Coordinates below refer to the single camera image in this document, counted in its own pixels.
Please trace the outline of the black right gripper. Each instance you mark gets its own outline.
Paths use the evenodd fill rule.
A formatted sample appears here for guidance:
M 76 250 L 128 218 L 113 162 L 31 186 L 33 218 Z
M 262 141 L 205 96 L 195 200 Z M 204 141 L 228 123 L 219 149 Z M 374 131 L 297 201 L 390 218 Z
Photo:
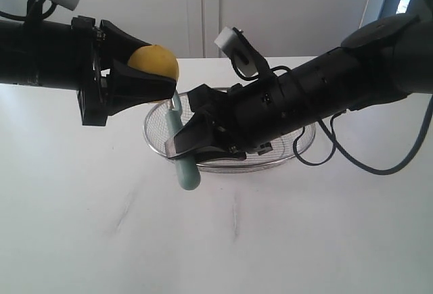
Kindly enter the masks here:
M 271 141 L 283 134 L 284 91 L 279 83 L 235 84 L 226 91 L 202 84 L 187 96 L 194 115 L 175 140 L 197 164 L 244 161 L 246 153 L 269 152 Z

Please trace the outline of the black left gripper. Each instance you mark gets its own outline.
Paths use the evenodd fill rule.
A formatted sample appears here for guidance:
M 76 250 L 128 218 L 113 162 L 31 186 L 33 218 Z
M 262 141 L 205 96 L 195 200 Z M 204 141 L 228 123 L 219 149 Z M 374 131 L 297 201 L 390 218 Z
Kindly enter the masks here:
M 108 116 L 141 105 L 171 99 L 172 78 L 128 66 L 132 54 L 150 43 L 119 29 L 109 20 L 76 16 L 71 21 L 76 92 L 84 126 L 105 126 Z M 109 77 L 102 70 L 110 69 Z

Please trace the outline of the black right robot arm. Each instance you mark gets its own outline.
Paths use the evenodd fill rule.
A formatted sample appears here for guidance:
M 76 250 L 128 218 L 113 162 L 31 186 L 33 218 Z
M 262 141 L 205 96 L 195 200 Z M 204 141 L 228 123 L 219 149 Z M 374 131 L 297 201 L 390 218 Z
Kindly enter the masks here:
M 222 92 L 188 92 L 193 117 L 165 143 L 166 156 L 198 162 L 244 160 L 271 142 L 346 109 L 432 92 L 432 22 L 397 14 L 372 22 L 336 47 L 283 74 Z

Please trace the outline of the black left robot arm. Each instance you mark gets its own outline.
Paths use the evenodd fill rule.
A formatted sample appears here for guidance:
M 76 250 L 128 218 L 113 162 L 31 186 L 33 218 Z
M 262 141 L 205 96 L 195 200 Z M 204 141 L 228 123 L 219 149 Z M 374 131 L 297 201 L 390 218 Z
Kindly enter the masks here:
M 1 83 L 76 91 L 83 125 L 105 126 L 123 110 L 173 96 L 172 78 L 128 66 L 146 45 L 108 20 L 2 21 Z

